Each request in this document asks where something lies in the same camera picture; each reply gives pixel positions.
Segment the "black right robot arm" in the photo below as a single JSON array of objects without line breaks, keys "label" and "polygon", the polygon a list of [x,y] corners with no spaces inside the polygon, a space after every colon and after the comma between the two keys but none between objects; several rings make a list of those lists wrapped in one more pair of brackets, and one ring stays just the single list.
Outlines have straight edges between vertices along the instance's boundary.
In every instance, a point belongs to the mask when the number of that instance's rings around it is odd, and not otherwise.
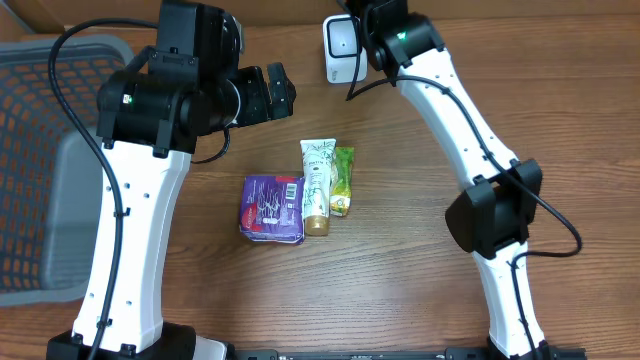
[{"label": "black right robot arm", "polygon": [[369,64],[382,71],[420,113],[443,148],[460,194],[449,206],[449,231],[478,267],[490,316],[494,359],[543,359],[525,252],[542,174],[520,162],[466,93],[445,42],[430,19],[405,1],[347,1]]}]

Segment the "green yellow snack packet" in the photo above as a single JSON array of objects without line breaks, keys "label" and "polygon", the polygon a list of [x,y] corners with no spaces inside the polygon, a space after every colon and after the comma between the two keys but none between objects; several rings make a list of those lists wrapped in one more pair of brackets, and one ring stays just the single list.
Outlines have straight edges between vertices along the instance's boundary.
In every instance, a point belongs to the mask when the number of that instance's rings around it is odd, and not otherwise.
[{"label": "green yellow snack packet", "polygon": [[329,196],[330,212],[334,216],[346,216],[351,206],[354,152],[353,147],[335,149]]}]

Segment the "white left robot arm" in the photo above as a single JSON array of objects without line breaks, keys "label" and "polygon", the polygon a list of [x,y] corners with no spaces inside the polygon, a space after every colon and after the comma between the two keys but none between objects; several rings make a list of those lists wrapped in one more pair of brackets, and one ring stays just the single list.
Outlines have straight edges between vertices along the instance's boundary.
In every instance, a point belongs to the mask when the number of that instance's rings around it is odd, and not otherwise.
[{"label": "white left robot arm", "polygon": [[234,347],[162,315],[161,287],[177,197],[199,138],[288,117],[296,91],[284,67],[241,67],[240,23],[227,11],[166,1],[157,40],[97,95],[84,139],[103,169],[88,287],[50,359],[230,360]]}]

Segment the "white gold cream tube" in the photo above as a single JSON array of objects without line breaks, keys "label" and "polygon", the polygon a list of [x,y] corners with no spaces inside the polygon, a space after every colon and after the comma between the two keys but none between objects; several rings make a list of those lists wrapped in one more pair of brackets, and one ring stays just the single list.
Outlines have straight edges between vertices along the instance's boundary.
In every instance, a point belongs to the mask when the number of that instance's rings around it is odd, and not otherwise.
[{"label": "white gold cream tube", "polygon": [[303,220],[305,234],[326,236],[329,233],[330,188],[336,139],[301,140],[304,192]]}]

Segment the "purple red liners pack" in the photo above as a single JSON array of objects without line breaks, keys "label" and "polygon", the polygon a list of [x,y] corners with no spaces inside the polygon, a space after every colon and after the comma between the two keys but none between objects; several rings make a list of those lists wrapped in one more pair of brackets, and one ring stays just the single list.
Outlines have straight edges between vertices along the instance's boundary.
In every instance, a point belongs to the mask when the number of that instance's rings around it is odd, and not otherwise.
[{"label": "purple red liners pack", "polygon": [[298,245],[304,241],[303,177],[251,175],[244,181],[240,232],[253,242]]}]

